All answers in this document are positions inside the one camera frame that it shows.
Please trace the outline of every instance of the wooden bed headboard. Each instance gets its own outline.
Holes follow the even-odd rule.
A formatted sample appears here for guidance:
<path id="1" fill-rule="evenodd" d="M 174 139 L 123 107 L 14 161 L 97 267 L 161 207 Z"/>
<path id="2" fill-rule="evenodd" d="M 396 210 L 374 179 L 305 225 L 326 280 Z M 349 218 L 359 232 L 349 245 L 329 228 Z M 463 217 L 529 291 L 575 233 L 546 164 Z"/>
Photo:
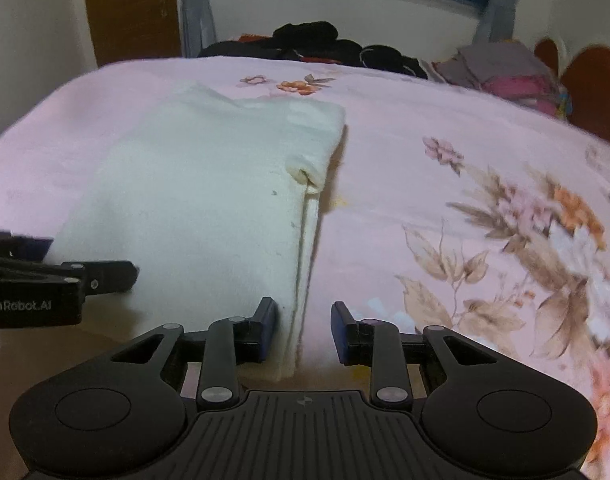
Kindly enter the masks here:
<path id="1" fill-rule="evenodd" d="M 588 46 L 562 74 L 553 40 L 541 40 L 534 53 L 560 77 L 571 95 L 569 122 L 610 142 L 610 48 Z"/>

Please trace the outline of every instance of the silver screw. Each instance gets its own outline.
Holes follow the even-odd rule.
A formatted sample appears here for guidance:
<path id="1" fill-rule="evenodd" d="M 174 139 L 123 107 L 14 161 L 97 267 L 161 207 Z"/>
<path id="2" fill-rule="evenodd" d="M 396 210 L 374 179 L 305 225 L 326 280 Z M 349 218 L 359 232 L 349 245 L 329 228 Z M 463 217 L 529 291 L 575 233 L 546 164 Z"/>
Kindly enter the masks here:
<path id="1" fill-rule="evenodd" d="M 207 402 L 225 402 L 233 397 L 233 393 L 229 388 L 224 388 L 222 386 L 212 386 L 211 388 L 206 388 L 200 393 L 200 396 L 203 400 Z"/>
<path id="2" fill-rule="evenodd" d="M 407 392 L 396 386 L 387 386 L 379 389 L 376 396 L 383 402 L 402 402 L 407 398 Z"/>

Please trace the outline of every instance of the folded white garment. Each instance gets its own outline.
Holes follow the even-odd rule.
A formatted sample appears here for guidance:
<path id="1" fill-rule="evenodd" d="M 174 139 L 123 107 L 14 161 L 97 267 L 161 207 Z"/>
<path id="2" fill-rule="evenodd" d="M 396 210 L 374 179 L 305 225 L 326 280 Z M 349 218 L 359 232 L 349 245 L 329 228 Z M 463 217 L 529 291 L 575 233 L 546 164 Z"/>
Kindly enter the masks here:
<path id="1" fill-rule="evenodd" d="M 204 330 L 271 296 L 278 331 L 258 373 L 293 374 L 318 197 L 343 124 L 337 105 L 202 86 L 152 110 L 111 149 L 47 257 L 140 267 L 131 293 L 87 299 L 82 328 L 117 340 L 167 322 Z"/>

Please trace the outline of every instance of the bed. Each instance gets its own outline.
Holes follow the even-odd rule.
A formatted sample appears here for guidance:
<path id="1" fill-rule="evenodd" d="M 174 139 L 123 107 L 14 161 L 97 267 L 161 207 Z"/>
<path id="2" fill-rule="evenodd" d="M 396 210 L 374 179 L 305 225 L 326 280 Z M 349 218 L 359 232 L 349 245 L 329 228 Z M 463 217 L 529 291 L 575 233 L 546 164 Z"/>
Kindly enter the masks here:
<path id="1" fill-rule="evenodd" d="M 55 235 L 111 146 L 184 80 L 231 98 L 346 110 L 296 373 L 249 386 L 365 388 L 368 368 L 336 358 L 337 300 L 357 319 L 402 332 L 445 325 L 587 396 L 598 437 L 584 471 L 610 480 L 609 142 L 486 94 L 393 73 L 223 57 L 127 62 L 68 83 L 0 139 L 0 228 Z M 6 430 L 16 397 L 112 345 L 76 328 L 0 332 L 1 480 L 24 471 Z M 186 394 L 192 386 L 195 374 Z"/>

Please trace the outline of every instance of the wooden door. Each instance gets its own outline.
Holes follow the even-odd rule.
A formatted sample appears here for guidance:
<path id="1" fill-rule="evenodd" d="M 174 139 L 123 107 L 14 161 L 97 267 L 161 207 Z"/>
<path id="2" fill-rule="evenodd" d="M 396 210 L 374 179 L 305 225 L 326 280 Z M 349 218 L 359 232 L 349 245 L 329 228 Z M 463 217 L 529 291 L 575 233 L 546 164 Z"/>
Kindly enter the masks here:
<path id="1" fill-rule="evenodd" d="M 86 0 L 98 66 L 181 55 L 176 0 Z"/>

